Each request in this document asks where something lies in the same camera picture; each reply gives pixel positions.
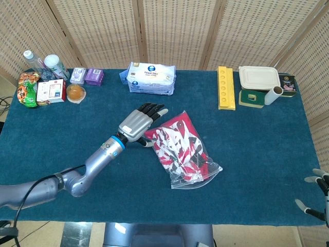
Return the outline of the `white paper roll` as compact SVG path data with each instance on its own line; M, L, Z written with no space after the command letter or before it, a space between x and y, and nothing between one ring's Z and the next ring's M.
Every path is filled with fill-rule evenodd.
M272 104L277 98L279 98L283 94L283 89L280 86L275 86L271 90L269 90L264 98L264 104L270 105Z

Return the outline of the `black meat tin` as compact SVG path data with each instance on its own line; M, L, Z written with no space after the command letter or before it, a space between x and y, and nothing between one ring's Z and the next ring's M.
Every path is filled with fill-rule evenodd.
M295 76L279 74L279 79L283 90L282 97L293 97L298 92Z

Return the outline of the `woven folding screen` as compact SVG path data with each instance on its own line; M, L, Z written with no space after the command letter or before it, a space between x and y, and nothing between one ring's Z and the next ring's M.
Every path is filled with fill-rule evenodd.
M14 92L27 49L58 53L68 67L291 73L329 171L329 0L0 0L0 95Z

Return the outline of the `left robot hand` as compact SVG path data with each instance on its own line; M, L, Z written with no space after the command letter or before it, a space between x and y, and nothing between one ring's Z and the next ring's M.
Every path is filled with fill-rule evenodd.
M119 136L124 136L124 140L129 143L138 142L144 147L152 147L152 142L146 140L143 135L153 122L168 111L164 108L164 104L144 103L132 111L119 125Z

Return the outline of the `clear plastic water bottle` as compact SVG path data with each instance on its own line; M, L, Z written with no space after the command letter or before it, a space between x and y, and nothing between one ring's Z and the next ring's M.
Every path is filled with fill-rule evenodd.
M24 51L23 56L25 57L29 66L33 68L35 72L37 72L37 74L41 77L42 80L49 81L52 79L51 71L46 67L40 57L35 55L30 50Z

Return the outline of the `beige lidded lunch box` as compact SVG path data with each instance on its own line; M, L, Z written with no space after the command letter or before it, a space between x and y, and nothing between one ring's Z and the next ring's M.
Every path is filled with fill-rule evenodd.
M268 91L280 86L279 74L274 67L239 66L239 77L244 90Z

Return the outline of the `green orange snack pouch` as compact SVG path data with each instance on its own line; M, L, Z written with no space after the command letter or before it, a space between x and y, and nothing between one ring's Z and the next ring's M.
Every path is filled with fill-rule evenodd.
M20 75L17 88L17 98L28 108L37 106L36 93L40 76L36 72L25 72Z

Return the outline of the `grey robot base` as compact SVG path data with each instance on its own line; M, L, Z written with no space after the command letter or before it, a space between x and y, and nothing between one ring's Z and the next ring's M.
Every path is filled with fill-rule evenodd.
M105 224L103 247L216 247L211 224Z

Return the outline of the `clear box purple contents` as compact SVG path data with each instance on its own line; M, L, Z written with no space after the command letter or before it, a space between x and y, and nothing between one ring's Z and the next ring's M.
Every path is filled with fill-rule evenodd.
M87 69L83 67L75 67L71 73L70 83L84 84Z

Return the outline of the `blue carpet table mat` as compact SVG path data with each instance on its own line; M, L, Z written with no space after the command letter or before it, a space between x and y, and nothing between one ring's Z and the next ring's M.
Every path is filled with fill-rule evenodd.
M319 167L301 95L261 109L218 109L215 71L179 70L171 96L131 93L118 70L87 86L79 103L27 108L14 99L0 134L0 185L35 181L82 165L131 111L143 103L169 111L159 126L187 112L208 155L223 170L197 189L172 189L155 152L138 143L125 150L79 198L62 191L54 201L21 211L20 220L86 222L319 225L295 203L324 210L324 196L305 182Z

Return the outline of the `white red carton box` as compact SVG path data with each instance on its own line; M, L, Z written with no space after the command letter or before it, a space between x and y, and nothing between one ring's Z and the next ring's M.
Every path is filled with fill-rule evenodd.
M37 105L48 105L64 102L66 100L66 82L63 79L39 82L36 103Z

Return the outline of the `purple carton box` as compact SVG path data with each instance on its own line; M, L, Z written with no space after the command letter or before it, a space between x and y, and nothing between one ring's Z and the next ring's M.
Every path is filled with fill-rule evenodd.
M90 68L85 76L85 82L88 85L101 86L103 79L104 79L104 72L102 69L98 69L98 68Z

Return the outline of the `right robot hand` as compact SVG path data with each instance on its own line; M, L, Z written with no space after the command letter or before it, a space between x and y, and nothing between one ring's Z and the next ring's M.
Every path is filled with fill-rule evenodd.
M324 194L325 209L324 212L316 211L305 204L299 199L295 199L296 205L308 215L311 215L326 223L326 227L329 228L329 173L322 169L313 169L315 176L306 177L304 180L308 183L316 183Z

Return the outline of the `green gold box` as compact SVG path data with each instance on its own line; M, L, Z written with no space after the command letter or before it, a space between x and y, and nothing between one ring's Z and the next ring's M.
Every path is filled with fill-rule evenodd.
M265 105L265 93L252 90L241 90L239 92L239 105L261 109Z

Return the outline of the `orange jelly cup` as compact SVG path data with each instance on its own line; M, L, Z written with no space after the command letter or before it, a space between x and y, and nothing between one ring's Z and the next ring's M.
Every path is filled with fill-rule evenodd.
M66 96L71 103L80 104L86 96L86 91L78 84L71 84L66 89Z

